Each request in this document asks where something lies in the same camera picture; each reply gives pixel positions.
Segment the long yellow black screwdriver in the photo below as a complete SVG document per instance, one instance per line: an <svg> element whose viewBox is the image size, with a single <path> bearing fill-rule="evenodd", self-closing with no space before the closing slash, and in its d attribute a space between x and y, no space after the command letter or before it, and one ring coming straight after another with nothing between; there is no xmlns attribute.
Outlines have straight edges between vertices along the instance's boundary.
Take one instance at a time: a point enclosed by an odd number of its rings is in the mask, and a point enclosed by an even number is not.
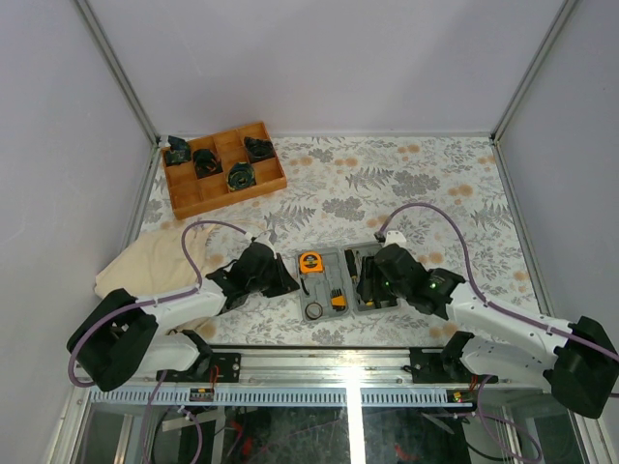
<svg viewBox="0 0 619 464"><path fill-rule="evenodd" d="M348 248L344 251L344 257L346 261L347 270L349 272L349 276L353 282L356 282L358 279L358 270L355 254L352 249Z"/></svg>

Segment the black tape roll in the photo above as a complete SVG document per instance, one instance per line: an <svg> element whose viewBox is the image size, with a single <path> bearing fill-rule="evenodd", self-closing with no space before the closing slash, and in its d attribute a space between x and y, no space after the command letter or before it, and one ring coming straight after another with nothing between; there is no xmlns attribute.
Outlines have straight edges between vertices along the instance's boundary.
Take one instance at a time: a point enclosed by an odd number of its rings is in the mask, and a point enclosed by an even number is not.
<svg viewBox="0 0 619 464"><path fill-rule="evenodd" d="M305 315L311 321L320 319L323 314L323 306L320 303L312 302L305 308Z"/></svg>

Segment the grey plastic tool case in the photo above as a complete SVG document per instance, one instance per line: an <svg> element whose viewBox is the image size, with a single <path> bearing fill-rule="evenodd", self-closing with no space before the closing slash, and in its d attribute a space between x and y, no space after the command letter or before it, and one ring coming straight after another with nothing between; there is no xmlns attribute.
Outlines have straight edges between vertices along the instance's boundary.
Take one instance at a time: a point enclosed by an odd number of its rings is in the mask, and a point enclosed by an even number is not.
<svg viewBox="0 0 619 464"><path fill-rule="evenodd" d="M357 263L358 270L358 279L356 282L353 282L349 276L349 272L347 270L346 261L344 257L344 251L346 249L352 249ZM325 268L325 277L323 283L318 287L318 292L315 297L307 297L303 289L301 287L300 282L300 290L299 290L299 302L301 315L304 321L309 323L315 322L325 322L327 320L335 320L342 318L344 316L355 314L355 315L371 315L371 314L379 314L381 312L387 311L395 311L401 307L401 303L396 301L395 303L384 303L380 308L364 310L363 302L360 300L360 297L357 293L357 284L359 283L360 272L362 270L362 258L366 256L372 256L376 251L381 248L381 245L377 243L364 243L364 244L356 244L356 245L348 245L348 246L340 246L340 247L327 247L319 250L303 250L297 253L296 256L296 266L297 272L299 276L299 265L298 265L298 257L302 252L305 251L316 251L318 252L323 259L323 264ZM330 304L330 291L333 289L341 288L345 292L345 296L347 299L348 309L343 312L335 312L331 308ZM318 319L311 321L305 315L305 308L309 303L317 302L323 306L324 314Z"/></svg>

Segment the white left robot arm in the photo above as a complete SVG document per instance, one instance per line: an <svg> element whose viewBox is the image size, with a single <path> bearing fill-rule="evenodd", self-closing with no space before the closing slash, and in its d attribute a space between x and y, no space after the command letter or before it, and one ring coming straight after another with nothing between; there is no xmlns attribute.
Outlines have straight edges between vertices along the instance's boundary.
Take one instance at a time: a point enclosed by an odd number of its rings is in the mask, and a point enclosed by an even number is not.
<svg viewBox="0 0 619 464"><path fill-rule="evenodd" d="M236 309L253 293L274 298L299 288L272 244L254 239L239 258L176 294L146 300L123 288L110 292L69 338L70 366L80 366L103 392L145 374L214 381L213 349L188 323Z"/></svg>

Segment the orange hex key set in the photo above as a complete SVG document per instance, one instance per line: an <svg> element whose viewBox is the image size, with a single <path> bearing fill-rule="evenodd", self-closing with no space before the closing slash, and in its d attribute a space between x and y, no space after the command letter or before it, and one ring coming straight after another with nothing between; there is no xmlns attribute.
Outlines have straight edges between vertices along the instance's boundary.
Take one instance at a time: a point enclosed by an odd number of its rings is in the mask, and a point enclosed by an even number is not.
<svg viewBox="0 0 619 464"><path fill-rule="evenodd" d="M348 309L345 292L341 288L330 291L330 304L332 310L335 312L343 312Z"/></svg>

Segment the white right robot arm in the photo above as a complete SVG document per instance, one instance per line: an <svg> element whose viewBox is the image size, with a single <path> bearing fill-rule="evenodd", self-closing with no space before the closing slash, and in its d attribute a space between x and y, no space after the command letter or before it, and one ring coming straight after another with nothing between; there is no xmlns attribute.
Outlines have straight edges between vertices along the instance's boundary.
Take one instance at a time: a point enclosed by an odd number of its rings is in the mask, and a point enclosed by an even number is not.
<svg viewBox="0 0 619 464"><path fill-rule="evenodd" d="M406 249L397 230L374 235L379 248L362 269L363 299L403 301L459 329L443 348L441 369L452 381L474 375L513 380L550 393L570 411L602 415L618 380L618 353L604 327L531 314L484 296L471 279L428 270Z"/></svg>

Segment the orange tape measure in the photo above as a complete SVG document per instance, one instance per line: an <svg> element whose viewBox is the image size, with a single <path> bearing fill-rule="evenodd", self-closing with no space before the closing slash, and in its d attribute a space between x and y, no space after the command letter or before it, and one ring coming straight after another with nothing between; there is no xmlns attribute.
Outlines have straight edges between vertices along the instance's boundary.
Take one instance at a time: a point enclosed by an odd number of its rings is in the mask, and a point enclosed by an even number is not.
<svg viewBox="0 0 619 464"><path fill-rule="evenodd" d="M298 257L298 265L304 294L307 297L315 297L325 277L322 256L316 251L302 252Z"/></svg>

